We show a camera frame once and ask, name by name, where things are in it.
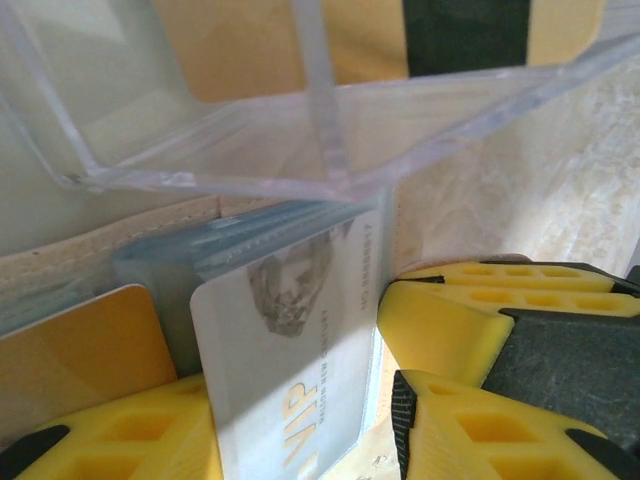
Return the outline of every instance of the black stripe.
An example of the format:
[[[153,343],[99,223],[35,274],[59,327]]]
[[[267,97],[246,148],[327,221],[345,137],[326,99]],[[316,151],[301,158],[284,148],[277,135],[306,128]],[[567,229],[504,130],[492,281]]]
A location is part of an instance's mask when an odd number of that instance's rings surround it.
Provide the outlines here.
[[[527,63],[530,0],[403,0],[411,77]]]

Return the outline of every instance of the yellow background object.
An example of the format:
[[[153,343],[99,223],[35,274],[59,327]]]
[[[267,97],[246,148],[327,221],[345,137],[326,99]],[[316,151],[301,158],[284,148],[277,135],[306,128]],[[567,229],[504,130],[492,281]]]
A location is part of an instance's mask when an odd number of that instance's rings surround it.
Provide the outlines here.
[[[402,2],[324,0],[336,81],[408,77]],[[191,93],[208,103],[302,91],[290,0],[154,0]]]
[[[614,480],[564,434],[577,420],[419,371],[407,480]]]
[[[513,319],[443,299],[416,282],[385,293],[378,328],[401,369],[424,370],[481,385],[513,328]]]
[[[0,339],[0,443],[176,379],[151,297],[132,285]]]
[[[605,0],[532,0],[527,65],[575,60],[598,36]]]
[[[202,375],[50,424],[71,432],[18,480],[222,480]]]

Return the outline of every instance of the orange card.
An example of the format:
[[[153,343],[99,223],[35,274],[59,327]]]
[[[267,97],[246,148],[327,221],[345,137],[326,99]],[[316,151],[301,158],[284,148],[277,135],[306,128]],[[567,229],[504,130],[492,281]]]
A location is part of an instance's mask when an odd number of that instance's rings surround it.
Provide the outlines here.
[[[61,415],[176,379],[139,285],[5,335],[0,358],[0,447]]]

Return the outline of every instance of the transparent plastic container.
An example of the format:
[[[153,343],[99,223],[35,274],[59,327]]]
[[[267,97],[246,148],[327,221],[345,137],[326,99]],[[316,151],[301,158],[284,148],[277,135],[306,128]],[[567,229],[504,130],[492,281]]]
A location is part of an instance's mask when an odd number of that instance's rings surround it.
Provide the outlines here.
[[[292,0],[295,34],[281,52],[299,55],[302,80],[266,76],[301,86],[207,103],[185,80],[159,2],[0,0],[0,110],[61,184],[361,198],[640,52],[638,2],[611,0],[599,38],[571,64],[336,86],[320,2]],[[283,5],[255,2],[254,15],[268,24]],[[222,28],[215,20],[189,34]],[[208,68],[231,75],[238,62],[227,60]]]

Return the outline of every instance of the black rubber pad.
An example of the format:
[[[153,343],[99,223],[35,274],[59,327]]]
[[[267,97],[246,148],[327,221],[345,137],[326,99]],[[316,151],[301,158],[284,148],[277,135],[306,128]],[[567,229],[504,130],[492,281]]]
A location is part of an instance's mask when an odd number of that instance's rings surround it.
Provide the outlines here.
[[[400,478],[406,480],[409,471],[409,435],[416,418],[418,396],[401,371],[393,378],[393,394],[391,397],[391,423],[398,450]]]
[[[619,480],[640,479],[640,461],[615,443],[579,429],[572,428],[566,434]]]
[[[70,431],[66,425],[55,425],[22,437],[0,453],[0,480],[16,478]]]
[[[595,426],[631,452],[640,439],[640,316],[502,309],[514,329],[482,388]]]

